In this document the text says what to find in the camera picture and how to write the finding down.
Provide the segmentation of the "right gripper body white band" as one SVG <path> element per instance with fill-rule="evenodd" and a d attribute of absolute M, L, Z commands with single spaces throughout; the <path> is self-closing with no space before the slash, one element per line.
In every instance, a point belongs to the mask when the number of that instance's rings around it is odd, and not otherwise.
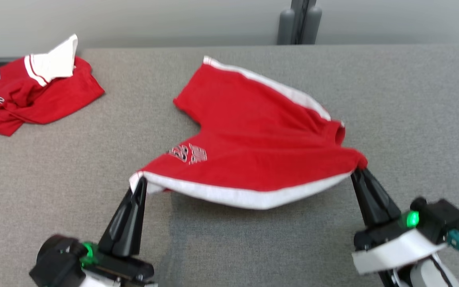
<path fill-rule="evenodd" d="M 427 258 L 447 247 L 423 235 L 420 213 L 407 211 L 386 224 L 355 233 L 353 264 L 360 275 L 397 269 Z"/>

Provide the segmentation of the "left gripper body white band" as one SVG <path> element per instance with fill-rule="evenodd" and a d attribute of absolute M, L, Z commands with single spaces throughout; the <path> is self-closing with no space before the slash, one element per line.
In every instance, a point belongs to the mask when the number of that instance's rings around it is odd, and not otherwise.
<path fill-rule="evenodd" d="M 154 267 L 145 261 L 104 254 L 98 245 L 84 242 L 87 254 L 80 258 L 86 277 L 80 287 L 158 287 L 153 281 Z"/>

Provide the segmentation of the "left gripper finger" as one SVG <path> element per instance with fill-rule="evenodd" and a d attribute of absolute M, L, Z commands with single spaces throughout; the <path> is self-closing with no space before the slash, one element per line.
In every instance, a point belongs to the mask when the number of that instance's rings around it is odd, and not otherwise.
<path fill-rule="evenodd" d="M 129 188 L 100 241 L 98 249 L 104 254 L 127 258 L 140 252 L 146 200 L 146 178 L 140 178 L 135 190 Z"/>

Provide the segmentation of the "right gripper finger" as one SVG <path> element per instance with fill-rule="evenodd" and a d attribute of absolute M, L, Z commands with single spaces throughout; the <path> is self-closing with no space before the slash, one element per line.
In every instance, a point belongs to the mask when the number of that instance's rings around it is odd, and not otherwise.
<path fill-rule="evenodd" d="M 401 216 L 399 207 L 369 169 L 356 169 L 350 177 L 366 227 L 384 225 Z"/>

